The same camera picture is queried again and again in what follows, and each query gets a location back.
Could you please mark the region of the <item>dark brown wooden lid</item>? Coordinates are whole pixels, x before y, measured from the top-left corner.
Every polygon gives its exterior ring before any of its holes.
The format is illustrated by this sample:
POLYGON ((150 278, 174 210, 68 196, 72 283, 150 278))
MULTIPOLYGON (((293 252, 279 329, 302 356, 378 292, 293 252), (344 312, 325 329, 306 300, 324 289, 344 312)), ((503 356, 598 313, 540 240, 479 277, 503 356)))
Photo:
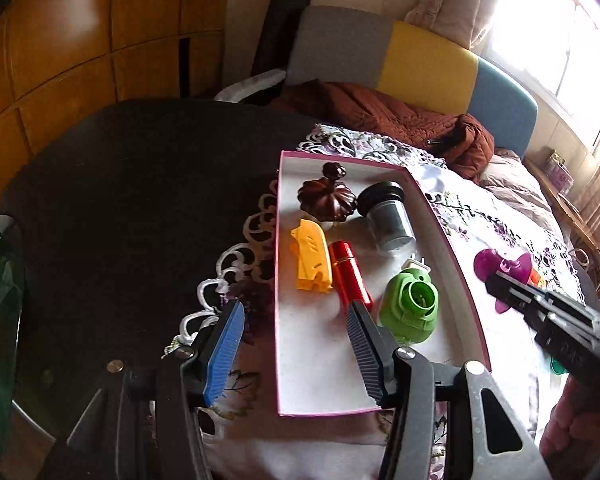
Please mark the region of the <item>dark brown wooden lid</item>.
POLYGON ((298 189, 300 209, 317 221, 345 222, 358 206, 356 195, 342 182, 346 175, 339 162, 325 162, 322 176, 304 181, 298 189))

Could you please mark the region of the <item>purple gift box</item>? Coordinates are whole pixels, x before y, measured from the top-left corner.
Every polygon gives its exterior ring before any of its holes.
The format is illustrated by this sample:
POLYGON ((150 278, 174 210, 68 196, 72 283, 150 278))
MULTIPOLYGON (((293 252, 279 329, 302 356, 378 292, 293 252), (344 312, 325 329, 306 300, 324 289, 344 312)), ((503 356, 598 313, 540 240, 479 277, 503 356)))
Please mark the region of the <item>purple gift box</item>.
POLYGON ((553 150, 550 152, 550 156, 547 157, 545 162, 544 171, 558 193, 569 193, 574 180, 566 166, 565 159, 560 156, 558 151, 553 150))

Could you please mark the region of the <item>multicolour sofa backrest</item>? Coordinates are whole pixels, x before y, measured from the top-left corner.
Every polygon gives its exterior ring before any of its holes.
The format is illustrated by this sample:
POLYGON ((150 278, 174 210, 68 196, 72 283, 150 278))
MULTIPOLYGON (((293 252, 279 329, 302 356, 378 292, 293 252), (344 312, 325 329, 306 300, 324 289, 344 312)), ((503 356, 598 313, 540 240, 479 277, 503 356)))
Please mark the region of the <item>multicolour sofa backrest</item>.
POLYGON ((443 114, 468 113, 498 148, 524 156, 538 104, 511 76, 451 40, 385 15, 309 6, 286 69, 287 84, 350 82, 443 114))

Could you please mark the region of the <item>beige duvet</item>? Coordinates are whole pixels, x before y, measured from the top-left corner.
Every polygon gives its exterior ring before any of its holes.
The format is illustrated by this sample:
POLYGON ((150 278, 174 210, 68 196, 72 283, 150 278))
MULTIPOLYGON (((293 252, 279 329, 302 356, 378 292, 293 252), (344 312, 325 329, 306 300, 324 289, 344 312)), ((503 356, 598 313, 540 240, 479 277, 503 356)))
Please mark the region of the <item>beige duvet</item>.
POLYGON ((540 182, 530 174, 515 152, 497 148, 478 177, 478 183, 509 207, 553 233, 561 242, 565 240, 540 182))

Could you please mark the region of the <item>green round plastic part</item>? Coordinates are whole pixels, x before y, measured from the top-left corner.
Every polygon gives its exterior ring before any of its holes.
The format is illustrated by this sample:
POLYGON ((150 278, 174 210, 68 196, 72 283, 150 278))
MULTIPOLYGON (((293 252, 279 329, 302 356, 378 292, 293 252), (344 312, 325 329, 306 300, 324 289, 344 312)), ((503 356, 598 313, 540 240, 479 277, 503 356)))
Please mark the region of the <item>green round plastic part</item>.
POLYGON ((420 344, 437 327, 439 292, 430 278, 430 267, 415 255, 388 281, 379 310, 381 325, 399 344, 420 344))

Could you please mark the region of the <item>red metallic bottle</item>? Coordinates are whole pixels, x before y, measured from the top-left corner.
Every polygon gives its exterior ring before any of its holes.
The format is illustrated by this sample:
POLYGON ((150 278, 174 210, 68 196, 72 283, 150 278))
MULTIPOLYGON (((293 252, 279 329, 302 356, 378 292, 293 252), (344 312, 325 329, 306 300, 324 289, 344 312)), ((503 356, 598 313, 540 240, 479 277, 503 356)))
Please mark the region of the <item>red metallic bottle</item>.
POLYGON ((332 286, 338 294, 342 312, 347 313, 350 304, 359 301, 372 313, 373 298, 364 284, 358 259, 351 245, 345 240, 336 240, 328 245, 328 251, 332 265, 332 286))

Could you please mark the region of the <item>grey jar black lid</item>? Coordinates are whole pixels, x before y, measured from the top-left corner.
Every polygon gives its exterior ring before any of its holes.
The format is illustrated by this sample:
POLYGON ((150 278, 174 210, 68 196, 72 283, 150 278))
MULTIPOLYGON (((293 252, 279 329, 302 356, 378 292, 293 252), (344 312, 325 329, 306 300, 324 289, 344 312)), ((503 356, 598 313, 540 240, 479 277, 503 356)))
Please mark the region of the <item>grey jar black lid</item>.
POLYGON ((370 226, 380 252, 406 252, 416 236, 404 205, 404 189, 398 182, 374 183, 358 194, 358 213, 370 226))

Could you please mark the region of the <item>brown puffy jacket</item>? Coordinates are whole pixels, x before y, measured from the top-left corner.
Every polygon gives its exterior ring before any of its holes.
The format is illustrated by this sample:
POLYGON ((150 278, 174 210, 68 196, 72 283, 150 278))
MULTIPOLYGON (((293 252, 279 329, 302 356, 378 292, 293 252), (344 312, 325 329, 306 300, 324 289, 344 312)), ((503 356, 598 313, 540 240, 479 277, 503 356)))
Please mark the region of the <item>brown puffy jacket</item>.
POLYGON ((432 112, 362 84, 314 79, 284 87, 268 107, 383 134, 443 159, 468 180, 477 180, 495 153, 494 136, 474 116, 432 112))

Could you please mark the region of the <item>magenta plastic spool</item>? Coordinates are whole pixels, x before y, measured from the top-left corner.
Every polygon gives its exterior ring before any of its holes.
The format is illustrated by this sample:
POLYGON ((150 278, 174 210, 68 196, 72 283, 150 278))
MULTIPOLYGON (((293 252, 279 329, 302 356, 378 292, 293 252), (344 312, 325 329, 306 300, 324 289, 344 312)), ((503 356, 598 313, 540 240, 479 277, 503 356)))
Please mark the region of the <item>magenta plastic spool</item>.
POLYGON ((504 275, 515 283, 528 285, 533 271, 531 255, 524 252, 517 259, 506 259, 495 249, 480 250, 474 258, 474 272, 484 284, 495 275, 504 275))

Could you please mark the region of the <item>pink white tray box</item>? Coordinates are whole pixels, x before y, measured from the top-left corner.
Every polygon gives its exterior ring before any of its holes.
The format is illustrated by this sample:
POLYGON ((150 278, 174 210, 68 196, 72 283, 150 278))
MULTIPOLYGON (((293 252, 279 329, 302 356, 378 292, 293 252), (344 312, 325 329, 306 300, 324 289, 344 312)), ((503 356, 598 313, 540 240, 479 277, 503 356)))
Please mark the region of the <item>pink white tray box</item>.
POLYGON ((279 157, 275 233, 275 377, 283 417, 336 417, 375 411, 367 395, 344 320, 344 300, 381 306, 389 281, 408 257, 429 266, 439 293, 438 325, 416 349, 431 362, 491 363, 486 335, 465 273, 413 175, 405 168, 337 158, 355 193, 396 182, 415 232, 404 248, 382 252, 367 220, 354 214, 324 228, 301 210, 300 186, 321 177, 329 157, 283 151, 279 157))

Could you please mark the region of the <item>teal plastic holder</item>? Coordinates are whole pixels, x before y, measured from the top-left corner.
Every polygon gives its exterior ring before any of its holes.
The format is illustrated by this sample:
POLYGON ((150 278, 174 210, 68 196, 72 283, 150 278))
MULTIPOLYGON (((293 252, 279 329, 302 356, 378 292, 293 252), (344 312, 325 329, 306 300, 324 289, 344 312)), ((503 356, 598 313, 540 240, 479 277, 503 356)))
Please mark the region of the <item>teal plastic holder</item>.
POLYGON ((562 376, 568 373, 568 370, 554 356, 550 357, 550 370, 556 376, 562 376))

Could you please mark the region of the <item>yellow plastic part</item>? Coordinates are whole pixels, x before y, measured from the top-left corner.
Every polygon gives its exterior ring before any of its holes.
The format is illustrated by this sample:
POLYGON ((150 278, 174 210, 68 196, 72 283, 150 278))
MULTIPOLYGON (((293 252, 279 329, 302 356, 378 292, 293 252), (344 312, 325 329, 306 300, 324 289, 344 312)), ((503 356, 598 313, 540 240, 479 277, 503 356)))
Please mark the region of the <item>yellow plastic part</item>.
POLYGON ((332 290, 332 264, 322 227, 308 219, 290 231, 291 251, 297 257, 296 287, 307 292, 332 290))

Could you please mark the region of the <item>wooden side shelf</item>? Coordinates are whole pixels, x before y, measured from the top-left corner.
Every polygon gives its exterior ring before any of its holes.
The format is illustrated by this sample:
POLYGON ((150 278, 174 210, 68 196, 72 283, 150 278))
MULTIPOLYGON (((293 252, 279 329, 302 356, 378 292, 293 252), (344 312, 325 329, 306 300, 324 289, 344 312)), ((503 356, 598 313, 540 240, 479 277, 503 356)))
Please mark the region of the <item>wooden side shelf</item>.
POLYGON ((591 229, 585 224, 580 214, 570 205, 569 200, 560 195, 550 179, 535 165, 532 160, 525 157, 522 160, 530 174, 539 181, 541 190, 552 207, 554 216, 560 224, 570 227, 571 233, 580 240, 580 245, 590 257, 590 265, 600 276, 600 244, 594 240, 591 229))

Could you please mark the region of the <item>orange cube block piece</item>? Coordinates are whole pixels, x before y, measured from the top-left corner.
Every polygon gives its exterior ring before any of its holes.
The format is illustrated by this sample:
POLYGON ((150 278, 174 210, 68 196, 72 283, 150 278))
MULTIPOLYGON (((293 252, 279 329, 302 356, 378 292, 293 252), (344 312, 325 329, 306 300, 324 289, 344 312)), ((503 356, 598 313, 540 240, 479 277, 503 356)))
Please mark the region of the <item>orange cube block piece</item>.
POLYGON ((539 287, 539 288, 545 288, 546 287, 546 281, 544 280, 544 278, 542 277, 541 274, 539 274, 539 272, 535 269, 531 270, 531 273, 529 275, 528 278, 528 283, 539 287))

